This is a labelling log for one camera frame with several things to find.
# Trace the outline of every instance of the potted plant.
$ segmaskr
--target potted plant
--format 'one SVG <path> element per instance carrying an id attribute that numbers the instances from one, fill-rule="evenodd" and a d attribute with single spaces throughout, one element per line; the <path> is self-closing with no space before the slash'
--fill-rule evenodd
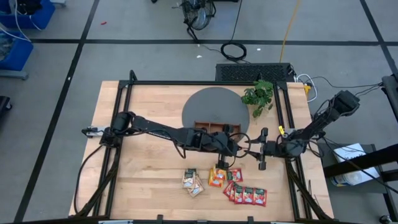
<path id="1" fill-rule="evenodd" d="M 247 88 L 244 90 L 242 102 L 246 105 L 256 105 L 253 111 L 253 118 L 261 115 L 265 107 L 270 110 L 272 108 L 272 96 L 274 95 L 274 88 L 272 83 L 264 80 L 254 81 L 254 88 Z"/>

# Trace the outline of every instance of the green plant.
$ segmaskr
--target green plant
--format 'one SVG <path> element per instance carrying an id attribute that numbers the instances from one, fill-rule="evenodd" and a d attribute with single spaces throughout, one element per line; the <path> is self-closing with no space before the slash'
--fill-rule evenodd
<path id="1" fill-rule="evenodd" d="M 263 109 L 267 106 L 269 110 L 272 108 L 272 96 L 274 95 L 274 88 L 272 83 L 264 80 L 254 81 L 254 88 L 247 88 L 244 90 L 242 102 L 247 105 L 258 105 L 253 111 L 253 117 L 257 118 L 261 115 Z"/>

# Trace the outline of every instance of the snack packet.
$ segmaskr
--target snack packet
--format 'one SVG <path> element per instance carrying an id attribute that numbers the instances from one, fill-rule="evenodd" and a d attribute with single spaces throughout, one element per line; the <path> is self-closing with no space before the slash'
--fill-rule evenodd
<path id="1" fill-rule="evenodd" d="M 267 190 L 264 189 L 254 189 L 253 205 L 267 205 Z"/>
<path id="2" fill-rule="evenodd" d="M 214 171 L 213 171 L 213 168 L 210 169 L 210 174 L 209 174 L 209 186 L 223 187 L 223 180 L 216 180 L 216 179 L 214 179 Z"/>
<path id="3" fill-rule="evenodd" d="M 231 191 L 230 191 L 230 193 L 229 193 L 229 201 L 231 201 L 231 202 L 234 202 L 235 201 L 235 190 L 236 190 L 236 187 L 237 187 L 238 185 L 236 184 L 236 185 L 233 185 L 232 187 L 231 187 Z"/>
<path id="4" fill-rule="evenodd" d="M 213 172 L 214 172 L 213 176 L 214 176 L 215 180 L 226 180 L 226 171 L 225 170 L 216 168 L 216 166 L 214 165 Z"/>
<path id="5" fill-rule="evenodd" d="M 242 204 L 244 187 L 236 186 L 234 191 L 235 191 L 235 204 Z"/>
<path id="6" fill-rule="evenodd" d="M 187 169 L 182 176 L 182 188 L 192 188 L 195 183 L 196 169 Z"/>
<path id="7" fill-rule="evenodd" d="M 200 192 L 204 191 L 203 184 L 198 175 L 195 176 L 195 185 L 192 189 L 187 189 L 191 197 L 195 197 Z"/>
<path id="8" fill-rule="evenodd" d="M 227 173 L 227 180 L 228 182 L 242 182 L 243 181 L 243 176 L 242 176 L 242 169 L 241 168 L 236 168 L 236 169 L 230 169 Z"/>
<path id="9" fill-rule="evenodd" d="M 253 204 L 253 188 L 245 187 L 243 191 L 243 204 Z"/>
<path id="10" fill-rule="evenodd" d="M 235 182 L 230 182 L 224 189 L 223 193 L 229 198 L 231 196 L 231 189 L 234 187 Z"/>

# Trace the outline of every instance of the concrete floor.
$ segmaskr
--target concrete floor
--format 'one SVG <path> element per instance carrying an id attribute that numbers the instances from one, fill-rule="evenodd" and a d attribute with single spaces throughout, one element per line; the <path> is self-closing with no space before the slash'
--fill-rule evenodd
<path id="1" fill-rule="evenodd" d="M 24 221 L 68 215 L 86 144 L 80 130 L 91 123 L 103 80 L 126 79 L 130 69 L 140 80 L 214 80 L 215 65 L 229 62 L 221 54 L 195 44 L 165 44 L 166 40 L 190 39 L 182 23 L 182 12 L 172 9 L 178 0 L 159 0 L 157 4 L 150 0 L 67 0 L 67 7 L 55 11 L 45 30 L 26 31 L 36 42 L 24 68 L 30 78 L 0 80 L 0 95 L 10 96 L 14 105 L 0 127 L 0 223 L 14 220 L 89 13 L 98 1 L 87 39 L 136 41 L 80 44 L 80 59 L 68 81 L 68 94 Z M 366 3 L 384 40 L 397 43 L 398 2 Z M 200 39 L 227 40 L 232 35 L 239 4 L 218 2 L 216 6 L 216 17 L 197 33 Z M 295 1 L 244 0 L 234 38 L 282 40 L 294 6 Z M 57 44 L 43 43 L 44 39 L 53 39 Z M 156 39 L 164 44 L 140 41 Z M 288 40 L 325 41 L 317 45 L 288 45 L 283 61 L 290 62 L 297 73 L 321 75 L 334 85 L 377 83 L 392 73 L 379 45 L 347 44 L 377 42 L 359 0 L 302 0 Z M 339 46 L 327 44 L 334 41 Z M 246 60 L 250 62 L 279 59 L 280 45 L 246 47 Z M 398 60 L 398 47 L 388 49 Z M 239 53 L 236 49 L 228 51 Z M 319 96 L 310 103 L 312 112 L 339 91 L 321 79 L 314 81 Z M 374 91 L 361 98 L 361 107 L 353 116 L 331 124 L 326 131 L 336 142 L 374 143 L 382 148 L 396 143 L 398 125 L 387 98 L 381 91 Z M 335 217 L 341 221 L 377 223 L 387 213 L 382 195 L 331 192 L 330 198 Z"/>

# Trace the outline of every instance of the wooden table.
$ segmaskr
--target wooden table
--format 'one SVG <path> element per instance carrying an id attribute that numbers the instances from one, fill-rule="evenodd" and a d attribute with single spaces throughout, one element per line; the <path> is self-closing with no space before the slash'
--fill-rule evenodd
<path id="1" fill-rule="evenodd" d="M 117 86 L 118 82 L 102 83 L 93 126 L 109 126 Z M 129 110 L 158 123 L 182 127 L 181 115 L 185 102 L 191 95 L 206 87 L 208 86 L 134 85 Z M 222 87 L 243 95 L 248 86 Z M 294 123 L 296 128 L 303 128 L 311 122 L 303 85 L 288 83 L 288 88 Z M 280 100 L 285 126 L 288 126 L 282 92 Z M 247 134 L 256 138 L 261 129 L 267 127 L 268 140 L 275 140 L 279 134 L 278 125 L 274 106 L 257 119 L 251 116 Z M 84 158 L 98 147 L 99 140 L 88 139 Z M 253 145 L 252 151 L 258 152 L 259 147 L 259 144 Z M 97 188 L 103 156 L 104 149 L 95 154 L 83 169 L 78 191 L 78 209 L 83 207 Z M 294 216 L 285 162 L 272 157 L 268 157 L 266 161 L 265 171 L 258 170 L 258 163 L 251 156 L 236 159 L 233 167 L 242 168 L 244 182 L 241 185 L 268 190 L 267 207 L 235 205 L 222 193 L 224 187 L 220 189 L 207 184 L 209 169 L 217 162 L 216 154 L 187 152 L 187 158 L 182 159 L 170 141 L 148 134 L 124 138 L 111 218 L 153 220 L 158 214 L 163 214 L 165 220 L 247 220 L 248 216 L 253 216 L 256 221 L 291 222 Z M 307 151 L 302 154 L 302 164 L 307 183 L 311 180 L 312 194 L 316 195 L 326 214 L 333 217 L 320 159 Z M 186 168 L 196 168 L 205 185 L 205 191 L 195 198 L 191 198 L 187 190 L 181 188 L 181 179 Z M 103 194 L 100 214 L 104 211 L 107 194 Z M 302 198 L 299 195 L 297 198 L 300 213 L 303 214 Z"/>

